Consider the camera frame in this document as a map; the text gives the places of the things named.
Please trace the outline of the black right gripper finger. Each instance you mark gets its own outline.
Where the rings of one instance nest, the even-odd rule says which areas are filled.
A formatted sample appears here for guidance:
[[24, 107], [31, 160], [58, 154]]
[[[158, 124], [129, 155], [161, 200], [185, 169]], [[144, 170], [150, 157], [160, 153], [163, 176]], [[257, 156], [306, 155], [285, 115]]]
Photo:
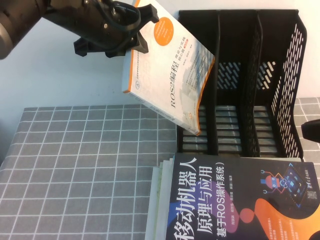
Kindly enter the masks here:
[[311, 120], [301, 125], [304, 139], [320, 143], [320, 119]]

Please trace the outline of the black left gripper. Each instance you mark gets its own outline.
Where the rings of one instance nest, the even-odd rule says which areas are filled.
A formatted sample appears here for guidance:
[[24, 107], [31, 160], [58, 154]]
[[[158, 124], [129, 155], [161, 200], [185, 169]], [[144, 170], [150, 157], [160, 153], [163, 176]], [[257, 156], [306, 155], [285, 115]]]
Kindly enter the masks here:
[[159, 21], [157, 9], [113, 0], [49, 0], [46, 20], [76, 34], [76, 52], [149, 52], [139, 24]]

